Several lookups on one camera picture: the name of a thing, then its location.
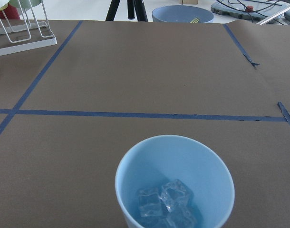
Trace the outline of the green bowl in rack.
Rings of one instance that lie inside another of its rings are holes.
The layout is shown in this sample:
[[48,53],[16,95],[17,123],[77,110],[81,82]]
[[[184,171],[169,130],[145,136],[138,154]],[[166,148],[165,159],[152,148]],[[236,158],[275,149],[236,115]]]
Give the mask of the green bowl in rack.
[[23,10],[29,10],[42,3],[42,0],[10,0],[9,4]]

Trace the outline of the light blue cup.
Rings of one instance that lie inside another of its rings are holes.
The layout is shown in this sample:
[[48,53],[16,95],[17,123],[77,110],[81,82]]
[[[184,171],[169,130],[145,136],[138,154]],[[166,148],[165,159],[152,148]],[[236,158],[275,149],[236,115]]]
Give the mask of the light blue cup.
[[199,228],[220,228],[235,198],[232,176],[222,159],[204,144],[178,135],[159,135],[134,145],[120,161],[115,190],[126,224],[138,228],[137,191],[181,180],[193,193]]

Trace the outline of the grey teach pendant left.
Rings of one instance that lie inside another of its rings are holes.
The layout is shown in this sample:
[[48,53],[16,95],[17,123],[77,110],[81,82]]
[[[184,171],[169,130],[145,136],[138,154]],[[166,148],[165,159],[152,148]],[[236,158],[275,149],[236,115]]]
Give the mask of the grey teach pendant left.
[[237,19],[260,21],[286,7],[287,5],[281,1],[217,0],[211,5],[211,11]]

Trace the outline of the metal rod green clip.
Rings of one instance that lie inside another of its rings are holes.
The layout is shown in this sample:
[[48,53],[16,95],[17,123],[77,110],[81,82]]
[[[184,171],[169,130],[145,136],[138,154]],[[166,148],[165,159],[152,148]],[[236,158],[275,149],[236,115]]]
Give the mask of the metal rod green clip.
[[280,10],[279,12],[277,12],[277,13],[271,15],[271,16],[268,16],[268,17],[266,17],[265,19],[263,19],[263,20],[257,22],[257,25],[264,25],[264,24],[267,24],[268,22],[270,22],[270,21],[276,19],[278,16],[284,14],[285,12],[287,12],[287,11],[289,11],[289,10],[290,10],[290,5],[288,5],[288,6],[287,6],[286,8],[284,8],[284,9]]

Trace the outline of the blue bowl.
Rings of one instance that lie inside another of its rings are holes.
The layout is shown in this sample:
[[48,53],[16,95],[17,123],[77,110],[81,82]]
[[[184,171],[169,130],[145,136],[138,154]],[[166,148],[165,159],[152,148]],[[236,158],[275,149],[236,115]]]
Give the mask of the blue bowl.
[[152,11],[153,22],[191,23],[198,19],[197,23],[210,23],[214,15],[206,10],[195,6],[171,5],[156,8]]

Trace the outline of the clear ice cubes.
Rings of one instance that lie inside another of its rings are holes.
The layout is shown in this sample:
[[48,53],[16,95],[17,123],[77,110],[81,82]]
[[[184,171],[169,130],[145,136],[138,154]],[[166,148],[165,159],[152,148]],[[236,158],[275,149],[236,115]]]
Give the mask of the clear ice cubes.
[[140,189],[137,193],[136,220],[144,228],[194,228],[193,193],[181,180],[160,187]]

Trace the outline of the yellow plastic fork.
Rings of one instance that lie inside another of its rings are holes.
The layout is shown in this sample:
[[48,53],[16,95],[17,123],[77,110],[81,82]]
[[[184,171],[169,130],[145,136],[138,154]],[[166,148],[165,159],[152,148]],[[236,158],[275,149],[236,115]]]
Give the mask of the yellow plastic fork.
[[190,21],[190,23],[199,23],[200,19],[199,18],[194,18]]

